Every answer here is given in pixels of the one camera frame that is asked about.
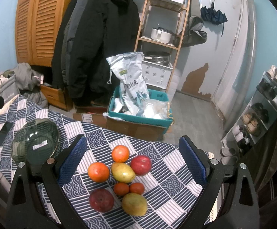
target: blue gripper pad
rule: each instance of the blue gripper pad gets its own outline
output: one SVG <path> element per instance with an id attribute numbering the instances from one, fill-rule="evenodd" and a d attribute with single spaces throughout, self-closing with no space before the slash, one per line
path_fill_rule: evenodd
<path id="1" fill-rule="evenodd" d="M 205 187 L 210 173 L 210 165 L 206 154 L 196 148 L 188 136 L 182 136 L 179 140 L 179 151 L 192 174 L 194 181 Z"/>
<path id="2" fill-rule="evenodd" d="M 83 135 L 79 135 L 75 138 L 71 145 L 64 149 L 56 158 L 57 160 L 59 157 L 65 158 L 64 162 L 59 168 L 58 184 L 60 187 L 63 187 L 64 184 L 67 184 L 71 181 L 72 176 L 74 175 L 87 148 L 87 138 Z"/>

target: blue and white patterned tablecloth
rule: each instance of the blue and white patterned tablecloth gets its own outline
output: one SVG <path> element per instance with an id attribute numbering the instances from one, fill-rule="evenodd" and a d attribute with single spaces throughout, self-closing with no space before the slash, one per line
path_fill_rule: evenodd
<path id="1" fill-rule="evenodd" d="M 135 139 L 94 124 L 75 121 L 60 113 L 44 109 L 23 96 L 17 97 L 0 115 L 0 130 L 6 121 L 14 124 L 3 147 L 0 147 L 0 171 L 9 182 L 12 181 L 17 168 L 11 159 L 11 143 L 16 132 L 26 122 L 35 118 L 49 118 L 56 123 L 60 133 L 58 153 L 67 148 L 78 134 L 86 135 L 87 151 L 72 181 L 64 185 L 63 189 L 90 229 L 177 228 L 201 192 L 201 186 L 194 182 L 178 147 L 162 142 Z M 133 181 L 141 182 L 145 186 L 143 196 L 148 201 L 148 211 L 142 217 L 130 216 L 123 211 L 122 198 L 117 197 L 113 192 L 116 180 L 112 175 L 107 182 L 95 183 L 87 174 L 88 166 L 96 161 L 103 162 L 110 167 L 113 163 L 111 151 L 120 144 L 127 146 L 130 150 L 127 163 L 141 154 L 147 155 L 152 161 L 151 171 L 143 177 L 136 177 Z M 115 204 L 111 211 L 99 213 L 91 208 L 89 194 L 96 188 L 106 188 L 113 194 Z M 39 186 L 39 191 L 49 217 L 58 221 L 43 184 Z"/>

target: pot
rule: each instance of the pot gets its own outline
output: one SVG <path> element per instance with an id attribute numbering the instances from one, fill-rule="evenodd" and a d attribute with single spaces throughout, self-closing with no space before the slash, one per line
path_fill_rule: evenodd
<path id="1" fill-rule="evenodd" d="M 146 53 L 145 59 L 149 62 L 168 66 L 170 62 L 170 54 L 162 51 L 149 51 Z"/>
<path id="2" fill-rule="evenodd" d="M 164 29 L 162 27 L 159 28 L 152 28 L 151 31 L 151 39 L 162 42 L 162 43 L 169 43 L 172 36 L 172 32 Z"/>

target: mango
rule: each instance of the mango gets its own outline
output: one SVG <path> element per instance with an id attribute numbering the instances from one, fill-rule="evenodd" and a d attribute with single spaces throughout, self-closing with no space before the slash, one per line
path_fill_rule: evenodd
<path id="1" fill-rule="evenodd" d="M 140 194 L 128 193 L 124 196 L 122 207 L 127 214 L 144 216 L 147 213 L 147 200 Z"/>
<path id="2" fill-rule="evenodd" d="M 135 173 L 132 168 L 125 163 L 113 163 L 111 166 L 113 177 L 122 183 L 132 182 L 135 178 Z"/>

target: plastic bag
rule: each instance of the plastic bag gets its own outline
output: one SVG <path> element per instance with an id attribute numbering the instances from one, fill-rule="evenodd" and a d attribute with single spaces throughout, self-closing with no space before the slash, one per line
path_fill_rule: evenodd
<path id="1" fill-rule="evenodd" d="M 111 70 L 120 79 L 122 103 L 132 115 L 136 115 L 139 104 L 149 99 L 147 85 L 142 76 L 142 52 L 130 52 L 107 58 Z"/>
<path id="2" fill-rule="evenodd" d="M 168 119 L 168 103 L 155 99 L 146 99 L 138 106 L 137 116 L 152 119 Z"/>

